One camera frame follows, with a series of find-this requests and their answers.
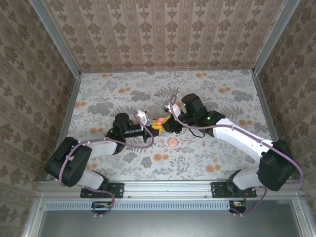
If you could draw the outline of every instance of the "damask wallpaper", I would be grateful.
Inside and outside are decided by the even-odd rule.
[[[81,71],[251,68],[285,0],[43,0]]]
[[[0,236],[23,231],[74,77],[27,0],[0,1]]]
[[[316,217],[316,1],[301,0],[259,74],[276,130],[305,174]]]
[[[209,111],[219,111],[238,126],[270,138],[250,70],[95,73],[80,78],[68,136],[81,141],[104,137],[121,112],[134,122],[134,110],[147,111],[151,119],[167,116],[162,105],[172,94],[185,111],[181,99],[190,93],[196,93]],[[172,137],[179,142],[176,147],[168,146]],[[140,137],[127,142],[144,144]],[[197,138],[183,129],[179,134],[163,132],[150,149],[126,147],[115,156],[92,157],[87,168],[110,180],[206,180],[227,179],[254,163],[227,142],[208,135]]]

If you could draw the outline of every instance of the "floral wallpaper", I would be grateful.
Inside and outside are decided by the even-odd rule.
[[[270,138],[250,70],[82,74],[68,136],[102,138],[120,112],[134,122],[134,110],[147,111],[153,119],[165,117],[162,105],[172,94],[185,111],[181,98],[189,93],[196,93],[208,110]],[[168,146],[172,137],[179,142],[174,148]],[[144,145],[141,137],[127,142]],[[254,160],[236,147],[208,135],[196,138],[183,129],[177,135],[164,132],[155,137],[153,148],[125,147],[114,156],[92,157],[87,168],[110,180],[205,180],[226,179],[252,165]]]
[[[43,0],[81,71],[251,68],[285,0]]]
[[[20,236],[74,77],[30,3],[0,1],[0,236]]]
[[[305,174],[316,217],[316,1],[301,0],[259,74],[276,130]]]

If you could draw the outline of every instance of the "floral tablecloth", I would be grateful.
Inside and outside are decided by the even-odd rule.
[[[120,112],[132,120],[134,110],[147,111],[154,119],[164,117],[162,105],[172,94],[177,94],[184,110],[181,98],[189,93],[198,95],[209,111],[217,110],[270,139],[249,70],[83,74],[68,136],[81,141],[102,138]],[[179,141],[178,146],[168,146],[171,137]],[[141,137],[127,142],[143,145]],[[110,180],[205,180],[226,179],[253,164],[238,148],[208,135],[194,137],[183,129],[177,135],[164,132],[156,137],[153,148],[125,147],[118,155],[90,158],[87,168]]]

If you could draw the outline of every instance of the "small round object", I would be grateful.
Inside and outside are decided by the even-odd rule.
[[[176,147],[178,145],[178,140],[172,137],[168,140],[168,145],[170,147]]]

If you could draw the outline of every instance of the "ventilation grille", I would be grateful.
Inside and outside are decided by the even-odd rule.
[[[48,201],[46,211],[91,210],[92,201]],[[229,210],[229,201],[124,201],[113,210]]]

